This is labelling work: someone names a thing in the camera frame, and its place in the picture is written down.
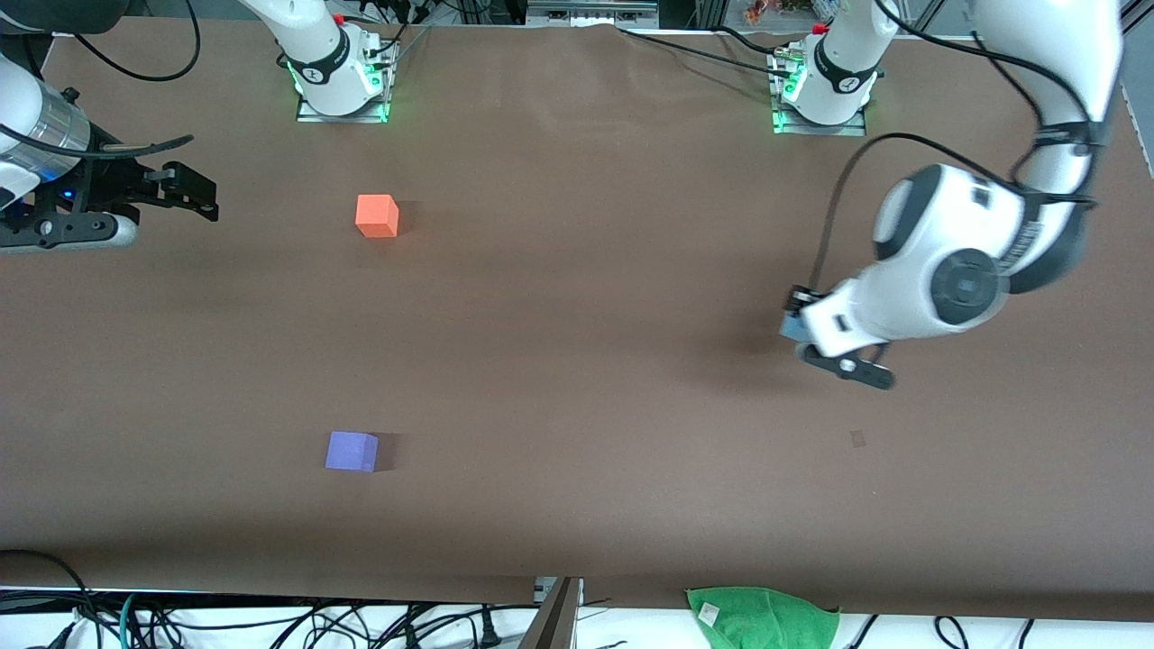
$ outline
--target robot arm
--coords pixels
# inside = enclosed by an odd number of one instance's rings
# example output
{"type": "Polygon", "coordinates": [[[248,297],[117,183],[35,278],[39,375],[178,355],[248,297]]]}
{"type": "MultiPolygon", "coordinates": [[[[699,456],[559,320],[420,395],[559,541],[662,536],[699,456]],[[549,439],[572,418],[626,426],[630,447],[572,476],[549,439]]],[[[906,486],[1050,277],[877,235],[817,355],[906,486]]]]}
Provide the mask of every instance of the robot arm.
{"type": "MultiPolygon", "coordinates": [[[[891,0],[886,8],[897,14],[891,0]]],[[[870,0],[842,2],[825,35],[801,42],[805,73],[785,100],[809,121],[831,126],[848,121],[869,102],[877,81],[877,65],[898,24],[870,0]]]]}
{"type": "MultiPolygon", "coordinates": [[[[240,1],[273,32],[298,92],[317,113],[353,113],[384,91],[377,68],[394,57],[396,44],[382,47],[376,33],[339,24],[324,0],[240,1]]],[[[123,13],[122,5],[114,0],[45,10],[0,1],[0,18],[13,22],[13,14],[18,15],[24,30],[67,25],[90,33],[108,29],[123,13]],[[61,22],[60,14],[74,14],[72,22],[61,22]]],[[[216,185],[180,163],[156,171],[133,156],[90,159],[36,147],[92,154],[120,146],[88,120],[74,103],[74,91],[62,95],[2,55],[0,88],[0,124],[30,140],[0,134],[0,253],[129,245],[140,223],[136,203],[185,208],[217,219],[216,185]],[[25,202],[30,193],[36,200],[25,202]]]]}
{"type": "Polygon", "coordinates": [[[385,90],[380,68],[394,43],[351,22],[338,24],[324,0],[239,0],[272,31],[297,91],[319,113],[346,115],[385,90]]]}
{"type": "Polygon", "coordinates": [[[977,0],[976,17],[989,50],[1066,80],[1089,120],[1052,81],[1019,73],[1042,117],[1022,182],[990,182],[945,165],[901,180],[875,223],[875,263],[830,293],[795,288],[790,296],[782,333],[802,343],[811,365],[889,388],[892,373],[859,350],[972,329],[1009,294],[1057,281],[1080,258],[1087,207],[1071,195],[1088,193],[1104,144],[1122,58],[1117,3],[977,0]],[[1070,57],[1073,44],[1093,54],[1070,57]]]}

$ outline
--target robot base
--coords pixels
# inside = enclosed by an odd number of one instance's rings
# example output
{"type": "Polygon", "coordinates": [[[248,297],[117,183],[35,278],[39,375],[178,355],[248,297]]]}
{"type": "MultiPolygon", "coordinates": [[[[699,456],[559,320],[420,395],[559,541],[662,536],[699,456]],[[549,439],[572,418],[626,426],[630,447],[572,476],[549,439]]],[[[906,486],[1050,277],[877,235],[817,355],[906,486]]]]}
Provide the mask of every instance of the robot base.
{"type": "MultiPolygon", "coordinates": [[[[380,46],[380,36],[369,33],[369,45],[380,46]]],[[[385,124],[389,121],[389,107],[392,103],[392,84],[397,77],[397,57],[400,50],[398,43],[394,43],[385,51],[368,58],[365,61],[366,76],[375,87],[382,88],[381,92],[372,97],[359,110],[344,115],[324,114],[305,100],[301,96],[297,103],[297,121],[324,122],[324,124],[385,124]]],[[[300,92],[300,81],[293,75],[297,84],[297,94],[300,92]]]]}
{"type": "Polygon", "coordinates": [[[781,320],[780,334],[797,343],[794,348],[797,358],[807,365],[825,370],[846,381],[855,381],[879,390],[893,388],[896,380],[893,372],[878,363],[885,356],[890,343],[878,344],[874,356],[869,359],[857,355],[861,350],[830,358],[822,356],[822,352],[814,346],[809,329],[805,328],[799,312],[819,297],[804,286],[795,285],[789,290],[789,297],[786,298],[786,316],[781,320]]]}
{"type": "Polygon", "coordinates": [[[863,137],[865,135],[865,113],[859,109],[854,117],[845,124],[825,126],[814,124],[801,117],[785,96],[796,91],[797,82],[805,75],[804,54],[801,43],[790,43],[778,47],[772,54],[766,54],[765,62],[770,69],[781,69],[792,74],[789,79],[770,76],[770,106],[773,109],[773,132],[795,133],[799,135],[848,135],[863,137]]]}

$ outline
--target metal bracket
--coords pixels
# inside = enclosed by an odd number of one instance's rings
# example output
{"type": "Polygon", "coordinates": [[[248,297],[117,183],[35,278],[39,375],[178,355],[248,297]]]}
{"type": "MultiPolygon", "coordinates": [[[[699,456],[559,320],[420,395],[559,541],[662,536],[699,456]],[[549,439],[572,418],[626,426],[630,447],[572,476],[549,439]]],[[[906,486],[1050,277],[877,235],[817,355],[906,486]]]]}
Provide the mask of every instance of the metal bracket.
{"type": "Polygon", "coordinates": [[[533,616],[518,649],[571,649],[577,610],[585,591],[580,577],[557,577],[545,604],[533,616]]]}
{"type": "Polygon", "coordinates": [[[879,353],[870,360],[859,357],[855,351],[839,356],[838,358],[826,358],[817,351],[816,346],[801,344],[797,345],[797,358],[802,359],[807,365],[831,372],[839,379],[856,381],[879,390],[887,390],[893,387],[896,379],[889,367],[876,363],[882,356],[881,351],[884,351],[884,349],[879,350],[879,353]]]}
{"type": "Polygon", "coordinates": [[[786,70],[788,79],[767,75],[770,79],[770,107],[773,110],[773,132],[794,133],[797,135],[846,135],[863,137],[865,135],[865,112],[857,109],[854,117],[845,124],[825,126],[814,124],[803,118],[797,109],[786,100],[801,90],[805,80],[805,53],[801,42],[794,42],[777,47],[772,54],[765,55],[765,62],[771,70],[786,70]]]}

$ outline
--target small tag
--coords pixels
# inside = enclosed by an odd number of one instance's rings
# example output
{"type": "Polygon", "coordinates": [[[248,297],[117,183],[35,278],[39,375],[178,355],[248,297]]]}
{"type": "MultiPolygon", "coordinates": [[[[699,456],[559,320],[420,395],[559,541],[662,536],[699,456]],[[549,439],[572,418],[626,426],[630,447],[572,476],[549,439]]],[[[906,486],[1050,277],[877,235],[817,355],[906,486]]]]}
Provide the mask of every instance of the small tag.
{"type": "Polygon", "coordinates": [[[718,613],[720,612],[721,609],[718,609],[713,604],[706,602],[702,604],[702,612],[697,613],[697,619],[702,620],[705,626],[713,628],[713,622],[718,621],[718,613]]]}

